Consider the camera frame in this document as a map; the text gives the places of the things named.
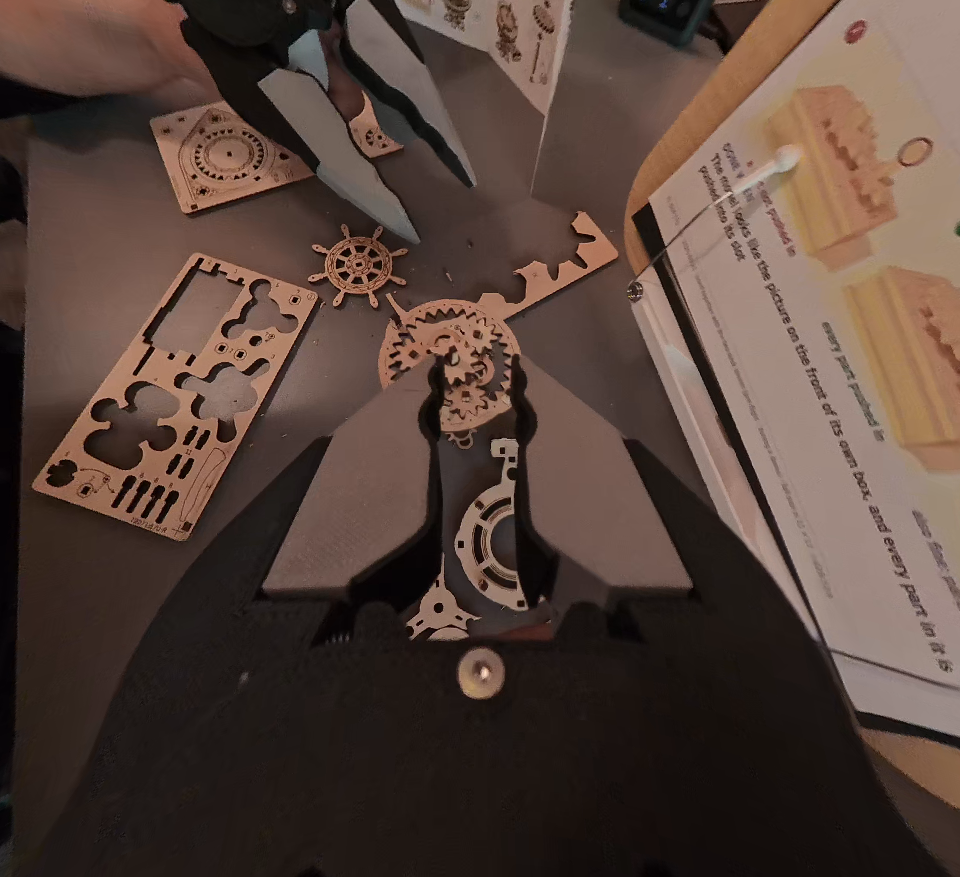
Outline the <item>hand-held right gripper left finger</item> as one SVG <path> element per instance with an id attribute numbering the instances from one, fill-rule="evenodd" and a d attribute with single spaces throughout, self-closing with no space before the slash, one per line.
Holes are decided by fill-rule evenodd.
<path id="1" fill-rule="evenodd" d="M 428 357 L 330 438 L 263 581 L 266 596 L 403 611 L 442 569 L 444 374 Z"/>

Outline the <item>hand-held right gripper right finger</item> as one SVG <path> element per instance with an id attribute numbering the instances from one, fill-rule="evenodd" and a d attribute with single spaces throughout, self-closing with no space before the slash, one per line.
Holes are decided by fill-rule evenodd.
<path id="1" fill-rule="evenodd" d="M 616 609 L 691 578 L 622 433 L 532 360 L 511 363 L 514 529 L 527 603 Z"/>

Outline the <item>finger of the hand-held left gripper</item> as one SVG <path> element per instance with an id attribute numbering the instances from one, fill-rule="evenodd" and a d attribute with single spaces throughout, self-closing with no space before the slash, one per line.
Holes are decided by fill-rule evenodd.
<path id="1" fill-rule="evenodd" d="M 348 124 L 313 76 L 276 69 L 258 87 L 302 139 L 322 183 L 402 240 L 420 243 L 401 199 L 361 153 Z"/>
<path id="2" fill-rule="evenodd" d="M 465 187 L 474 188 L 469 155 L 405 20 L 396 29 L 371 0 L 353 0 L 342 18 L 342 63 L 390 136 L 424 142 Z"/>

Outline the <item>round wooden frame part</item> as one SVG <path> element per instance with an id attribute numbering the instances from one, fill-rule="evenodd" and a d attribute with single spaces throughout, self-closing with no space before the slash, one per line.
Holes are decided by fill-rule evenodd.
<path id="1" fill-rule="evenodd" d="M 521 625 L 545 624 L 551 608 L 545 599 L 531 603 L 522 591 L 515 534 L 515 496 L 519 443 L 502 437 L 490 443 L 490 456 L 500 467 L 498 480 L 482 490 L 462 515 L 453 541 L 470 599 L 485 613 L 500 612 L 521 619 Z"/>

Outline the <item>wooden gear model assembly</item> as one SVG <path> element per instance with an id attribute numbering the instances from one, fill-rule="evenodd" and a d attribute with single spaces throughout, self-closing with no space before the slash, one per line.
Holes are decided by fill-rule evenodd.
<path id="1" fill-rule="evenodd" d="M 391 294 L 387 301 L 393 317 L 378 356 L 381 386 L 420 364 L 440 361 L 440 430 L 459 446 L 471 446 L 473 433 L 513 409 L 513 363 L 521 355 L 517 337 L 490 310 L 465 300 L 439 299 L 410 309 Z"/>

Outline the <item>engraved uncut wooden sheet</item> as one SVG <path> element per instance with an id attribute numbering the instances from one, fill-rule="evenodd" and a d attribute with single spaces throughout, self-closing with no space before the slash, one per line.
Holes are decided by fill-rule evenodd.
<path id="1" fill-rule="evenodd" d="M 156 116 L 150 130 L 185 215 L 313 176 L 299 156 L 261 135 L 224 101 Z"/>

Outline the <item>wooden ship wheel part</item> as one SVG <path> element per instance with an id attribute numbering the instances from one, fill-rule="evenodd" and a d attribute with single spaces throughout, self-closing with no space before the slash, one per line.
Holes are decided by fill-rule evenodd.
<path id="1" fill-rule="evenodd" d="M 377 311 L 378 295 L 390 286 L 406 286 L 396 273 L 396 260 L 409 254 L 406 248 L 390 249 L 382 240 L 383 227 L 372 236 L 353 235 L 349 226 L 341 226 L 341 239 L 330 247 L 314 243 L 311 250 L 318 255 L 321 268 L 308 278 L 311 285 L 327 283 L 334 289 L 330 305 L 339 310 L 348 298 L 364 299 Z"/>

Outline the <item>wooden lever part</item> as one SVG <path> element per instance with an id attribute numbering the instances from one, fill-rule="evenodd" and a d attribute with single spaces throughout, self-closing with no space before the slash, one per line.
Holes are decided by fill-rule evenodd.
<path id="1" fill-rule="evenodd" d="M 480 621 L 457 602 L 440 573 L 424 594 L 416 612 L 406 622 L 409 639 L 434 642 L 458 642 L 470 636 L 470 623 Z"/>

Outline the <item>punched-out wooden part sheet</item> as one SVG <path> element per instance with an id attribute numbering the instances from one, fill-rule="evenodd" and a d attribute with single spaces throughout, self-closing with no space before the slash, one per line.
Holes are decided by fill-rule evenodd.
<path id="1" fill-rule="evenodd" d="M 318 304 L 192 255 L 31 489 L 188 540 Z"/>

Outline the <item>jagged wooden sheet strip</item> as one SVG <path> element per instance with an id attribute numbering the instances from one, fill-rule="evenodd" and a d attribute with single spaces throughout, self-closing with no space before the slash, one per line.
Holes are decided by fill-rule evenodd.
<path id="1" fill-rule="evenodd" d="M 539 260 L 514 271 L 524 282 L 524 295 L 517 302 L 507 301 L 500 293 L 485 293 L 477 303 L 441 299 L 407 310 L 400 307 L 393 295 L 388 294 L 387 299 L 396 318 L 402 322 L 414 319 L 415 311 L 431 309 L 455 313 L 475 311 L 498 322 L 508 321 L 618 260 L 618 248 L 586 212 L 578 211 L 570 226 L 579 239 L 575 257 L 562 261 L 556 275 L 552 275 L 547 264 Z"/>

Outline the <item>wooden document stand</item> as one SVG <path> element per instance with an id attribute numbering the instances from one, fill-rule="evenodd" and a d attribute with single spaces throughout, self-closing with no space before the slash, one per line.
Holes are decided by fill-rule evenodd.
<path id="1" fill-rule="evenodd" d="M 648 282 L 645 274 L 652 268 L 634 216 L 839 1 L 768 1 L 646 157 L 631 185 L 624 222 L 634 284 Z M 937 812 L 941 818 L 950 815 L 950 827 L 958 827 L 958 746 L 879 715 L 856 719 L 903 816 L 932 829 Z"/>

